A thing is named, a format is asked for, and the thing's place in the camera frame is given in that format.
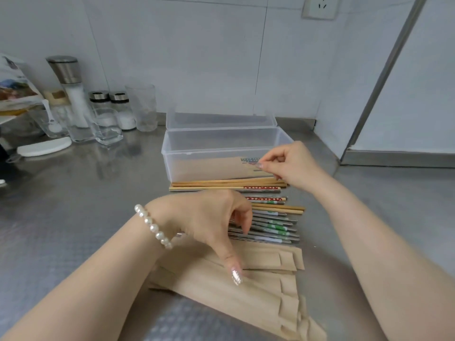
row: left hand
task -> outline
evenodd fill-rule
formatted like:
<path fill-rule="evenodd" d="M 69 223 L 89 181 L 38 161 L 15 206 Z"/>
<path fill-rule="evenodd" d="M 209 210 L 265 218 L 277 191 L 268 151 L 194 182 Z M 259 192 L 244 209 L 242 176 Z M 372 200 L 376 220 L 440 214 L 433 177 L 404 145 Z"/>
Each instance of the left hand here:
<path fill-rule="evenodd" d="M 151 201 L 147 209 L 152 216 L 159 215 L 157 222 L 160 227 L 160 223 L 164 222 L 173 234 L 183 231 L 211 246 L 234 281 L 237 284 L 241 282 L 242 267 L 228 238 L 228 225 L 233 216 L 243 233 L 248 233 L 253 212 L 251 203 L 240 193 L 225 189 L 171 194 Z"/>

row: fingernail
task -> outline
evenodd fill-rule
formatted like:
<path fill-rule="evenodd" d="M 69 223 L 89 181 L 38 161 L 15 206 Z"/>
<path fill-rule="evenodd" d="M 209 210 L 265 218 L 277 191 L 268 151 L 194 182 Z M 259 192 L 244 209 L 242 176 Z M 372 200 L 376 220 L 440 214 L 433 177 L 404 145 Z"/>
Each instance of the fingernail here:
<path fill-rule="evenodd" d="M 238 286 L 242 283 L 242 274 L 240 273 L 239 270 L 237 270 L 236 268 L 233 268 L 231 270 L 231 274 L 232 274 L 232 280 L 234 281 L 234 283 Z"/>

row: white plastic spoon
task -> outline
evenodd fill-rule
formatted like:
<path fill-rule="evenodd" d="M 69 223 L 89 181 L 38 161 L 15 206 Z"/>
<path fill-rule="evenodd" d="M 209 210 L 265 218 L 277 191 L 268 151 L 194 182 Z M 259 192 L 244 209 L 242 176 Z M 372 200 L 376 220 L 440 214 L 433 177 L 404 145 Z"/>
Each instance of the white plastic spoon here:
<path fill-rule="evenodd" d="M 60 131 L 63 130 L 63 128 L 54 119 L 54 116 L 52 116 L 52 113 L 50 112 L 49 101 L 47 99 L 43 99 L 41 102 L 43 103 L 44 108 L 47 111 L 47 117 L 49 119 L 49 130 L 52 131 L 53 133 L 59 133 Z"/>

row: wall socket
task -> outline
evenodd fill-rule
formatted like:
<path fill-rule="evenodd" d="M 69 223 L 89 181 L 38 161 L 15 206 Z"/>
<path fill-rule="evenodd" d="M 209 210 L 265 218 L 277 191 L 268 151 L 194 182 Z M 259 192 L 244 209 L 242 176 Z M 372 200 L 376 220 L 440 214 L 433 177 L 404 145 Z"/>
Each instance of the wall socket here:
<path fill-rule="evenodd" d="M 339 0 L 305 0 L 303 18 L 335 19 Z"/>

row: hand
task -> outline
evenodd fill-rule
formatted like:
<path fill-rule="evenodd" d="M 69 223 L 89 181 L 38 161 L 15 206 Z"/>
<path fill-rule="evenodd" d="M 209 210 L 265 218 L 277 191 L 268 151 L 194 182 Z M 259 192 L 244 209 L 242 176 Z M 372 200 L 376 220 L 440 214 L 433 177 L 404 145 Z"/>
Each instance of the hand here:
<path fill-rule="evenodd" d="M 327 173 L 316 163 L 310 151 L 300 141 L 275 147 L 257 163 L 265 172 L 282 178 L 286 183 L 314 193 L 317 183 Z"/>
<path fill-rule="evenodd" d="M 234 282 L 241 282 L 242 267 L 228 238 L 228 225 L 233 216 L 235 223 L 248 233 L 253 212 L 250 202 L 240 193 L 226 189 L 172 194 L 151 201 L 147 209 L 152 216 L 155 214 L 152 211 L 157 211 L 173 235 L 183 231 L 211 246 L 231 272 Z"/>

